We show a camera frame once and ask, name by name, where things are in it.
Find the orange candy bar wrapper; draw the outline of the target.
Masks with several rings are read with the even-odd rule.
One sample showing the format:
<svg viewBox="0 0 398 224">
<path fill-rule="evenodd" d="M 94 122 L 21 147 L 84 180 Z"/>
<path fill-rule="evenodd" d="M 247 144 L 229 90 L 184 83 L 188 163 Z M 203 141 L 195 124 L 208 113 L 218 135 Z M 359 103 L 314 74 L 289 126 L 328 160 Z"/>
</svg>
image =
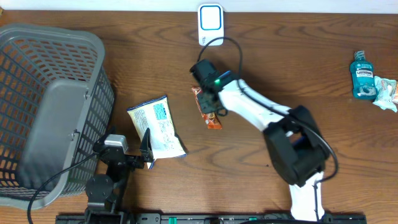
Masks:
<svg viewBox="0 0 398 224">
<path fill-rule="evenodd" d="M 208 129 L 222 129 L 222 124 L 220 123 L 217 115 L 212 113 L 203 113 L 201 110 L 201 106 L 199 104 L 198 95 L 202 92 L 200 87 L 192 87 L 192 92 L 195 96 L 195 101 L 198 106 L 198 110 L 201 113 L 201 117 L 205 121 Z"/>
</svg>

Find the white snack bag blue edges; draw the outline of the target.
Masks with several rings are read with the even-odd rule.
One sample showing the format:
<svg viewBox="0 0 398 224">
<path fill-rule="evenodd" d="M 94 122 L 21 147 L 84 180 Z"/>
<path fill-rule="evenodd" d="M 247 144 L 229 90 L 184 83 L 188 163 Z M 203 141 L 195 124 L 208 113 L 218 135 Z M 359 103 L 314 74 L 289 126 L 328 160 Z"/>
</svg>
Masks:
<svg viewBox="0 0 398 224">
<path fill-rule="evenodd" d="M 175 133 L 166 95 L 130 107 L 127 113 L 141 141 L 144 139 L 146 129 L 150 129 L 150 144 L 154 161 L 147 163 L 148 169 L 153 168 L 157 159 L 187 155 Z"/>
</svg>

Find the teal mouthwash bottle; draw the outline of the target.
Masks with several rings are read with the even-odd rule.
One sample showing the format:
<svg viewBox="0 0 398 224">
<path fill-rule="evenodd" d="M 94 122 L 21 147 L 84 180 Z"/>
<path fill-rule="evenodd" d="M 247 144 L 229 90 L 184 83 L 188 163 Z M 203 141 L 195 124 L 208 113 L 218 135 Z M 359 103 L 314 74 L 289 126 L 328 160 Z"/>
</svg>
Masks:
<svg viewBox="0 0 398 224">
<path fill-rule="evenodd" d="M 353 80 L 353 96 L 361 100 L 374 100 L 377 97 L 374 66 L 366 60 L 363 50 L 354 53 L 354 61 L 349 70 Z"/>
</svg>

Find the mint green snack packet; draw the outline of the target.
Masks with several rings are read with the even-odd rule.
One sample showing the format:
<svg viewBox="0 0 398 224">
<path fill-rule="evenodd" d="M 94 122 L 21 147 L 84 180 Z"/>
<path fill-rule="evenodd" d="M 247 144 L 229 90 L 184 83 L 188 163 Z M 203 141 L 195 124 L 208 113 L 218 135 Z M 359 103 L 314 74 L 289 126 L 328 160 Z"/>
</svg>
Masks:
<svg viewBox="0 0 398 224">
<path fill-rule="evenodd" d="M 380 107 L 382 110 L 392 110 L 396 113 L 397 106 L 394 104 L 393 98 L 395 96 L 397 81 L 375 76 L 374 82 L 377 96 L 373 104 Z"/>
</svg>

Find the orange white snack packet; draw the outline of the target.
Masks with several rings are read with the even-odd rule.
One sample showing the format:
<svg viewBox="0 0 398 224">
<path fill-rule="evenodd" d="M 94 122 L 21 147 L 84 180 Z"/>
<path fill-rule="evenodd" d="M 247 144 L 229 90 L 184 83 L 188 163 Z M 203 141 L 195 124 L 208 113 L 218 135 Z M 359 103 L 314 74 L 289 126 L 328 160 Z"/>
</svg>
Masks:
<svg viewBox="0 0 398 224">
<path fill-rule="evenodd" d="M 392 102 L 398 104 L 398 83 L 396 85 L 396 89 L 394 91 L 394 95 L 392 97 Z"/>
</svg>

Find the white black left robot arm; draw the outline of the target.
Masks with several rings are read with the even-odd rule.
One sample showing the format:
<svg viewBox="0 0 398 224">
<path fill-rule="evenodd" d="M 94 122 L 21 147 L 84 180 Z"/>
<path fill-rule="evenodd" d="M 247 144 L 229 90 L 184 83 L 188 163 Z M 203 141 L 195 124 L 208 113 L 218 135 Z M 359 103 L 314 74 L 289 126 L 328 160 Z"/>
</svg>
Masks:
<svg viewBox="0 0 398 224">
<path fill-rule="evenodd" d="M 108 168 L 105 174 L 95 174 L 86 183 L 85 192 L 88 206 L 83 223 L 127 224 L 135 223 L 134 216 L 120 211 L 126 186 L 131 172 L 143 169 L 154 161 L 150 143 L 150 129 L 147 128 L 141 140 L 139 156 L 126 154 L 128 145 L 123 135 L 110 129 L 94 144 L 93 151 Z"/>
</svg>

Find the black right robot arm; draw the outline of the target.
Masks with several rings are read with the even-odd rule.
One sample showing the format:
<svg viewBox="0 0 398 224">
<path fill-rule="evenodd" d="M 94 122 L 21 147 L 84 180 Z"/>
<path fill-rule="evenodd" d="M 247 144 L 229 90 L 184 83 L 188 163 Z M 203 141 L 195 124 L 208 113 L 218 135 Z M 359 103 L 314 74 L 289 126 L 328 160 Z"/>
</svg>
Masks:
<svg viewBox="0 0 398 224">
<path fill-rule="evenodd" d="M 293 218 L 319 222 L 325 214 L 320 185 L 333 151 L 309 110 L 275 103 L 242 79 L 201 81 L 200 88 L 203 111 L 232 111 L 263 133 L 272 165 L 289 185 Z"/>
</svg>

